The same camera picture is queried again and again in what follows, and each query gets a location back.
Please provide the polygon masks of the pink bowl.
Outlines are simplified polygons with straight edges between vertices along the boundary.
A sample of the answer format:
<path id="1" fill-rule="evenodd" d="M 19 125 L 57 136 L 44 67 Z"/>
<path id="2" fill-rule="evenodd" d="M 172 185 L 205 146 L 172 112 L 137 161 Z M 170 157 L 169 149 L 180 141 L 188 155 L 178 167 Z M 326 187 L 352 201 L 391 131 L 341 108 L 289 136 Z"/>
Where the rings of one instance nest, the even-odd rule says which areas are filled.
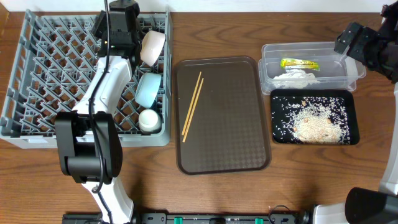
<path id="1" fill-rule="evenodd" d="M 161 32 L 150 30 L 142 40 L 141 60 L 148 66 L 153 66 L 159 58 L 166 35 Z"/>

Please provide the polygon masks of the light blue bowl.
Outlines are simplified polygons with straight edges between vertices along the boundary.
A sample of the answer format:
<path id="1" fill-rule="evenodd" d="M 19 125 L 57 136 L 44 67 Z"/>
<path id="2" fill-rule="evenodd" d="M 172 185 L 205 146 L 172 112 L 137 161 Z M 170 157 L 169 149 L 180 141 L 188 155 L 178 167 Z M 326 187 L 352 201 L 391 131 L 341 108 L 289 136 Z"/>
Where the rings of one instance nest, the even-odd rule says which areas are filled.
<path id="1" fill-rule="evenodd" d="M 142 107 L 149 109 L 157 96 L 162 75 L 158 73 L 145 73 L 137 86 L 135 101 Z"/>

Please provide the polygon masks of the white cup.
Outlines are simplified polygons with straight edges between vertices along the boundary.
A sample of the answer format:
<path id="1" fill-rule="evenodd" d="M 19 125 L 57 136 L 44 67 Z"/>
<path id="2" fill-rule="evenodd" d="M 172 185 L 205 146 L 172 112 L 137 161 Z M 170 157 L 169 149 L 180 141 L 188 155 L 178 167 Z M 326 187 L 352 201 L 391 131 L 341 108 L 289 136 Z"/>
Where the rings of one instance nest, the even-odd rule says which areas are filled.
<path id="1" fill-rule="evenodd" d="M 139 128 L 143 134 L 158 133 L 161 130 L 162 120 L 151 109 L 146 109 L 139 114 Z"/>

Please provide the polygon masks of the white paper napkin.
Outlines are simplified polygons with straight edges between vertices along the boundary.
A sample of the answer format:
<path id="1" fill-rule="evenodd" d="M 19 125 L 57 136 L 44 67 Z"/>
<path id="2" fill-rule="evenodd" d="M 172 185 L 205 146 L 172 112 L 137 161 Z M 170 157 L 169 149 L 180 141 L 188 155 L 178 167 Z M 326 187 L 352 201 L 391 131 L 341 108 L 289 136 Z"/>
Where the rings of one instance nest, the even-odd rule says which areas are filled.
<path id="1" fill-rule="evenodd" d="M 304 89 L 309 85 L 320 83 L 313 73 L 307 73 L 301 69 L 287 70 L 285 73 L 274 77 L 272 80 L 276 88 L 285 89 Z"/>

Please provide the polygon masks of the green snack wrapper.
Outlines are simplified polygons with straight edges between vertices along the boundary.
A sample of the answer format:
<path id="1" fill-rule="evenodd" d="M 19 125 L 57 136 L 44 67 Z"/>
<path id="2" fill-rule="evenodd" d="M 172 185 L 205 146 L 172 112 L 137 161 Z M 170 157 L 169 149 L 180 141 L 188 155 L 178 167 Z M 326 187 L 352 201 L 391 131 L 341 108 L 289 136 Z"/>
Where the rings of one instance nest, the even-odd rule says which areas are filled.
<path id="1" fill-rule="evenodd" d="M 291 69 L 310 69 L 310 70 L 320 70 L 320 66 L 318 63 L 313 62 L 311 60 L 302 60 L 295 58 L 283 58 L 280 61 L 280 67 L 286 70 Z"/>

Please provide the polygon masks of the rice food scraps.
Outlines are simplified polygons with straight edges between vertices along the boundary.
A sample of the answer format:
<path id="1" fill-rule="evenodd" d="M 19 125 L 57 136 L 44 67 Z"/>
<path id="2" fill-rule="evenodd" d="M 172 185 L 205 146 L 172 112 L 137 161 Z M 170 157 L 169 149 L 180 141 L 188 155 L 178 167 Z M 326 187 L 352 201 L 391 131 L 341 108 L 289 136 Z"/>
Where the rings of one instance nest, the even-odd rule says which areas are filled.
<path id="1" fill-rule="evenodd" d="M 350 144 L 345 101 L 324 96 L 273 96 L 272 137 L 286 144 Z"/>

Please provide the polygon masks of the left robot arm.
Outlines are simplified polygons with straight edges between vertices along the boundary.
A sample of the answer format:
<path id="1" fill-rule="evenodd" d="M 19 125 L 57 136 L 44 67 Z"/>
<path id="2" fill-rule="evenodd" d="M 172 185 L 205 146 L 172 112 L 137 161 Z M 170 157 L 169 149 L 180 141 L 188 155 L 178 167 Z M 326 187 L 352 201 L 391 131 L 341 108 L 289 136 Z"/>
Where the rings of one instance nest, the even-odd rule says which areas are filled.
<path id="1" fill-rule="evenodd" d="M 55 118 L 60 167 L 98 204 L 100 223 L 132 223 L 134 203 L 118 177 L 123 149 L 114 113 L 140 61 L 140 13 L 135 1 L 106 2 L 93 27 L 101 39 L 98 67 L 83 98 Z"/>

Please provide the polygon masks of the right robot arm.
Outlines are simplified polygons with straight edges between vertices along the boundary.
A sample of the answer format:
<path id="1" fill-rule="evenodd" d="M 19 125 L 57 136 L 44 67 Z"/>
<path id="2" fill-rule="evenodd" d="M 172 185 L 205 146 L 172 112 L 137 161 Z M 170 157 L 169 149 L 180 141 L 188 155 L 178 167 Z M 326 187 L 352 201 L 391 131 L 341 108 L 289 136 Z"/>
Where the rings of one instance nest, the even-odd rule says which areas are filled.
<path id="1" fill-rule="evenodd" d="M 397 94 L 397 3 L 385 5 L 379 30 L 372 30 L 352 22 L 335 41 L 335 52 L 346 54 L 364 65 L 375 75 L 385 77 L 392 86 L 387 91 Z M 373 76 L 366 91 L 375 99 L 366 99 L 359 113 L 361 119 L 372 121 L 373 127 L 363 139 L 364 151 L 352 154 L 354 160 L 374 162 L 382 158 L 384 174 L 377 191 L 352 188 L 346 200 L 333 205 L 317 205 L 309 218 L 310 223 L 397 223 L 397 119 L 388 118 L 393 132 L 387 133 L 379 118 L 389 109 L 397 109 L 397 99 L 382 93 L 385 81 Z"/>

